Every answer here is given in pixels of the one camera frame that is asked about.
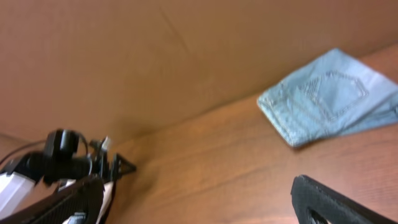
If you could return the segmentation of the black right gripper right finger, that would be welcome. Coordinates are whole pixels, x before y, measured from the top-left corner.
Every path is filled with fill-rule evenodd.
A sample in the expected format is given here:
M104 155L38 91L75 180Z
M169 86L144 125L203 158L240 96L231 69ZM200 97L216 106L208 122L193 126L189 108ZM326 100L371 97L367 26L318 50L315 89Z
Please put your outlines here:
M395 224L307 175L294 178L290 194L300 224Z

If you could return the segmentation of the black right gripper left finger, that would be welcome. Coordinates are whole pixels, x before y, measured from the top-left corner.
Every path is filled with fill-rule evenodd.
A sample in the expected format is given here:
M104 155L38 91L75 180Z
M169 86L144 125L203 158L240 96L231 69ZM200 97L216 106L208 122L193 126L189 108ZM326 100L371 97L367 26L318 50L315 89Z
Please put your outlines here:
M91 175L2 219L1 224L57 224L78 212L85 214L84 223L95 224L100 214L103 195L102 179Z

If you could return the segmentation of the light blue denim shorts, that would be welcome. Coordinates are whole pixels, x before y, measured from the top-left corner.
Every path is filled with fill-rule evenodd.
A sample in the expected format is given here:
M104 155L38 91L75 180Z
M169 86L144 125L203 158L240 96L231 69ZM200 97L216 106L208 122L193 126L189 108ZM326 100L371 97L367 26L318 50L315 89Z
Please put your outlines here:
M397 84L332 49L266 90L257 105L292 147L397 122Z

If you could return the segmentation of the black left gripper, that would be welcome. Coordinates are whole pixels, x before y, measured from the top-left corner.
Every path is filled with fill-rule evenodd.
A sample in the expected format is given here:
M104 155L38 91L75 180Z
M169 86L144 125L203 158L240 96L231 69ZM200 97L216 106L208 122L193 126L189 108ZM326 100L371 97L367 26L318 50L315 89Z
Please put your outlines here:
M96 224L105 224L114 201L114 195L116 193L114 181L121 179L124 175L135 172L137 167L120 154L116 154L113 160L112 180L112 166L108 161L108 151L111 147L110 138L105 137L104 139L92 139L89 145L94 150L91 155L94 165L93 173L101 177L104 183L103 202Z

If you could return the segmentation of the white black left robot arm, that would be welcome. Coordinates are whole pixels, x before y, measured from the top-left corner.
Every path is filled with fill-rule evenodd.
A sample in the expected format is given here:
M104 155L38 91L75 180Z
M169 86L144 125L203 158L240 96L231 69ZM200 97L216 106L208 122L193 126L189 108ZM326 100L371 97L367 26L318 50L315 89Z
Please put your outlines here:
M109 138L87 141L78 131L56 129L43 144L1 160L1 223L105 223L117 181L137 167L119 154L108 160ZM57 188L17 212L39 182Z

